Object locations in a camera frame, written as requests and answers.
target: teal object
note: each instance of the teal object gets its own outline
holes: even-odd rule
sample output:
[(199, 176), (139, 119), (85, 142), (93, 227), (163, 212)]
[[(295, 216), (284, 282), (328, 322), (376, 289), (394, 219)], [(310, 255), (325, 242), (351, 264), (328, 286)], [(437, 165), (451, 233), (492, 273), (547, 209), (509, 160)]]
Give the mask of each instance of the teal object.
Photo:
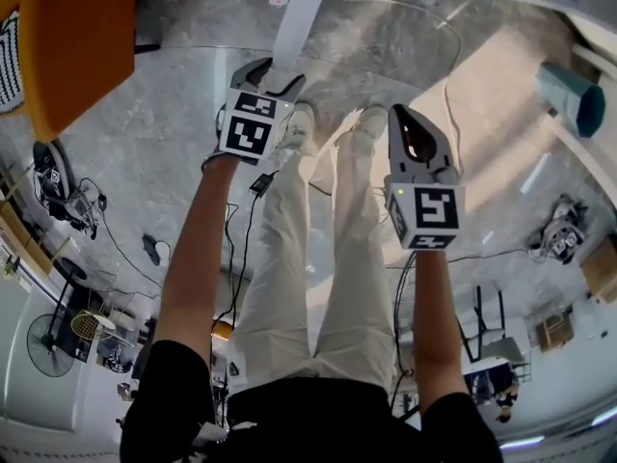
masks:
[(598, 84), (558, 64), (544, 63), (536, 74), (538, 96), (563, 115), (580, 137), (594, 135), (604, 119), (606, 100)]

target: orange chair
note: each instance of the orange chair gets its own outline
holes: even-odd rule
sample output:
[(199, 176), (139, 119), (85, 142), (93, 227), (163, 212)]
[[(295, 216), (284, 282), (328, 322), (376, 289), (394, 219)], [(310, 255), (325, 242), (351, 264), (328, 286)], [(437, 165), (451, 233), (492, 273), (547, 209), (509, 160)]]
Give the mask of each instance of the orange chair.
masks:
[(56, 139), (135, 68), (135, 0), (0, 0), (19, 10), (25, 102), (41, 142)]

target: white sneaker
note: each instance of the white sneaker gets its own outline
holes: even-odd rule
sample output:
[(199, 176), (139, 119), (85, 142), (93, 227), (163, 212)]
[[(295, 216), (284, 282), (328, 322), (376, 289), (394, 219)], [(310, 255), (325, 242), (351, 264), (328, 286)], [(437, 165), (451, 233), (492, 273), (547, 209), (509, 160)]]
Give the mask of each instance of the white sneaker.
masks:
[(308, 103), (296, 103), (279, 148), (287, 150), (304, 146), (311, 150), (316, 149), (313, 139), (314, 128), (315, 112), (312, 107)]
[(363, 132), (373, 142), (379, 139), (388, 126), (388, 110), (383, 106), (371, 106), (364, 110), (352, 129), (354, 132)]

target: gray floor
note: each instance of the gray floor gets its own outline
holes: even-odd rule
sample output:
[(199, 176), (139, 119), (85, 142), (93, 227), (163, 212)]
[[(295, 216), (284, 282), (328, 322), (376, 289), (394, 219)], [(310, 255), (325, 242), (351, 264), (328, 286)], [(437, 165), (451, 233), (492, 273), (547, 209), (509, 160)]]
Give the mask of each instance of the gray floor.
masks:
[[(448, 94), (461, 128), (469, 229), (448, 254), (455, 259), (521, 248), (561, 193), (590, 206), (592, 239), (614, 226), (602, 190), (544, 129), (534, 98), (539, 64), (547, 58), (570, 62), (572, 38), (560, 20), (502, 0), (403, 1), (442, 17), (453, 14), (450, 24), (463, 41)], [(163, 49), (138, 56), (135, 73), (61, 137), (75, 176), (91, 177), (108, 196), (107, 222), (122, 249), (159, 283), (165, 270), (149, 262), (141, 236), (147, 232), (174, 246), (200, 179), (199, 166), (215, 145), (213, 121), (230, 76), (238, 66), (268, 55), (282, 14), (267, 0), (138, 0), (138, 41), (161, 41)], [(449, 29), (422, 11), (325, 0), (297, 66), (308, 78), (302, 98), (317, 109), (319, 135), (332, 133), (354, 108), (395, 102), (412, 103), (447, 130), (441, 87), (458, 45)], [(0, 120), (0, 140), (2, 162), (16, 174), (32, 158), (28, 119)], [(387, 166), (383, 147), (377, 152), (377, 171)], [(548, 165), (533, 189), (521, 194), (523, 181), (545, 151), (551, 153)], [(248, 227), (248, 187), (273, 166), (242, 166), (231, 188), (229, 201), (241, 206), (230, 224), (236, 268), (242, 264), (238, 256)], [(375, 177), (375, 186), (381, 186), (383, 176)], [(21, 197), (36, 221), (53, 226), (51, 242), (59, 245), (65, 235), (72, 236), (67, 253), (91, 274), (102, 269), (117, 276), (114, 285), (121, 289), (160, 293), (122, 260), (106, 231), (92, 242), (50, 222), (28, 191)], [(327, 296), (321, 290), (334, 266), (332, 202), (311, 190), (310, 203), (308, 282), (319, 292), (309, 297), (308, 305), (316, 324)], [(259, 208), (249, 243), (249, 276), (259, 263)], [(383, 227), (387, 263), (400, 266), (404, 256), (390, 222)], [(483, 245), (489, 232), (494, 236)], [(389, 273), (394, 290), (400, 272)], [(585, 291), (575, 263), (562, 266), (549, 260), (539, 265), (523, 253), (461, 261), (451, 266), (451, 273), (461, 311), (469, 309), (475, 284), (501, 287), (509, 314), (529, 313), (554, 298), (571, 302)], [(411, 300), (407, 297), (406, 305)], [(152, 302), (153, 310), (157, 302)], [(403, 321), (409, 320), (411, 307), (403, 309)]]

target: beige pants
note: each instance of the beige pants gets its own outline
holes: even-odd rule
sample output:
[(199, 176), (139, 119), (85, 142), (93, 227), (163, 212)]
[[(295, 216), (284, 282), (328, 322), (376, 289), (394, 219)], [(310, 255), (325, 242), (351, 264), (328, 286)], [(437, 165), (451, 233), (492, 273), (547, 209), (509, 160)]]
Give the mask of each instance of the beige pants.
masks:
[(309, 353), (306, 248), (309, 180), (324, 151), (296, 149), (265, 196), (261, 266), (228, 344), (231, 395), (284, 377), (354, 379), (383, 387), (394, 374), (393, 311), (370, 183), (373, 142), (339, 139), (335, 274), (314, 356)]

